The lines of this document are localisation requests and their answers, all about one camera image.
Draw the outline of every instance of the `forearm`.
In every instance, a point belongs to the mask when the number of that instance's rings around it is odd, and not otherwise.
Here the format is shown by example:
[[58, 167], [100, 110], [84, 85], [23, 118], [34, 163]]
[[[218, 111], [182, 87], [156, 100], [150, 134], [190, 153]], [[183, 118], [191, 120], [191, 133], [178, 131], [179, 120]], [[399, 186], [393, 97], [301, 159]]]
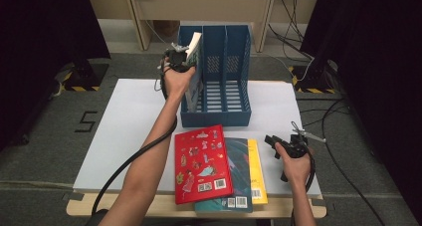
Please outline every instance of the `forearm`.
[[[171, 129], [179, 105], [180, 98], [167, 99], [142, 146]], [[123, 188], [102, 223], [139, 225], [156, 193], [167, 160], [170, 140], [171, 136], [133, 161], [124, 178]]]
[[296, 225], [317, 225], [304, 185], [292, 185]]

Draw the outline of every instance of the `hand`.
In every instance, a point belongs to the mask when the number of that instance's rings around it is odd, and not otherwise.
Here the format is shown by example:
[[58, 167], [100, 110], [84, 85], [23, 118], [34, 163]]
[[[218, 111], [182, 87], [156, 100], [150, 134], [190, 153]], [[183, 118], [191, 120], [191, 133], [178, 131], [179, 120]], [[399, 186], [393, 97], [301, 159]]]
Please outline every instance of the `hand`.
[[310, 157], [290, 158], [286, 150], [277, 142], [276, 151], [283, 159], [284, 173], [292, 186], [305, 187], [311, 173]]
[[165, 89], [168, 98], [181, 99], [189, 88], [190, 79], [195, 74], [195, 68], [190, 68], [185, 73], [178, 73], [171, 70], [170, 67], [164, 67], [164, 73]]

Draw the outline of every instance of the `red book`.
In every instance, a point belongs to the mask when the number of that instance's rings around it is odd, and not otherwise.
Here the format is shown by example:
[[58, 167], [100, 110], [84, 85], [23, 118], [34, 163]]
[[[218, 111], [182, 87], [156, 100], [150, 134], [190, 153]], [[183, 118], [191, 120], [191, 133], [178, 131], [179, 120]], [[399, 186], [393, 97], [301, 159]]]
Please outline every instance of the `red book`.
[[176, 204], [233, 194], [221, 124], [174, 136]]

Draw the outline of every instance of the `blue book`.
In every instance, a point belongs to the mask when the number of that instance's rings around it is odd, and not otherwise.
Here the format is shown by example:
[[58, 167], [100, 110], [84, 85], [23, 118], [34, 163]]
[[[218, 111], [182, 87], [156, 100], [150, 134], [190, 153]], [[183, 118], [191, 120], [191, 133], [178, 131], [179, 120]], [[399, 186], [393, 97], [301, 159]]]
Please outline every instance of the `blue book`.
[[225, 137], [225, 142], [234, 193], [195, 202], [194, 209], [198, 213], [253, 212], [248, 139]]

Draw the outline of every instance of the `book stack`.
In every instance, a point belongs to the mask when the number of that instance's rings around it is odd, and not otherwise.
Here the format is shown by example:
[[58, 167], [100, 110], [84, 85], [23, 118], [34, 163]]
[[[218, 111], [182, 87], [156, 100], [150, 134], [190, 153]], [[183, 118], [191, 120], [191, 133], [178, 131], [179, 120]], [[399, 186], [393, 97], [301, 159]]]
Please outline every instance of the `book stack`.
[[175, 136], [176, 204], [198, 213], [253, 212], [268, 203], [254, 139], [224, 137], [221, 124]]

